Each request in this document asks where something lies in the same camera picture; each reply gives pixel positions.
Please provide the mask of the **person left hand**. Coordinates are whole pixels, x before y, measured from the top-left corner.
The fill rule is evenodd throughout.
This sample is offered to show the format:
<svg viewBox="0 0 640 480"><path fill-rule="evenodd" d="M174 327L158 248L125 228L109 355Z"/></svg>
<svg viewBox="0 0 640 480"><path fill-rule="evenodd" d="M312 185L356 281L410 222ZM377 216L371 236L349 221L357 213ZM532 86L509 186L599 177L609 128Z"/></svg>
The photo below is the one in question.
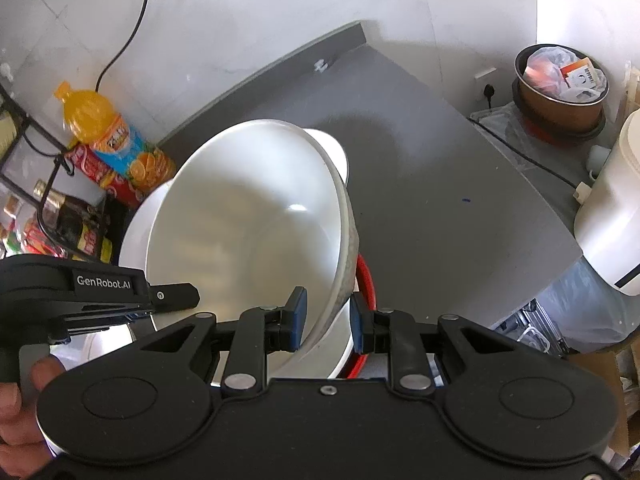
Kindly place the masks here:
<svg viewBox="0 0 640 480"><path fill-rule="evenodd" d="M38 427L35 402L23 400L14 382L1 384L1 469L24 479L52 460Z"/></svg>

